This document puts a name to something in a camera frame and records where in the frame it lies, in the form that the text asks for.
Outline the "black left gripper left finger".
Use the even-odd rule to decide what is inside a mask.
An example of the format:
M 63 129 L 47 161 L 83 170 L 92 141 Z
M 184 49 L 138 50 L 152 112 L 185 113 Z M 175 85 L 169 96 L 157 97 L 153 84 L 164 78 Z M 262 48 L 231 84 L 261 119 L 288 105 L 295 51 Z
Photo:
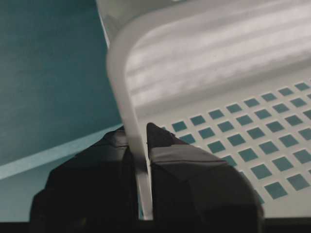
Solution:
M 133 156 L 124 128 L 53 169 L 32 201 L 32 233 L 128 233 L 138 221 Z

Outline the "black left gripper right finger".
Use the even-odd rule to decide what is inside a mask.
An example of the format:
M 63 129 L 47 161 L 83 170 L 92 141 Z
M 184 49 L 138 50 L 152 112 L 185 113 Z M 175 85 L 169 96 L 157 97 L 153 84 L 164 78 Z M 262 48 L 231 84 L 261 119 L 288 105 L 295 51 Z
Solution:
M 161 233 L 261 233 L 251 183 L 227 161 L 146 126 L 154 224 Z

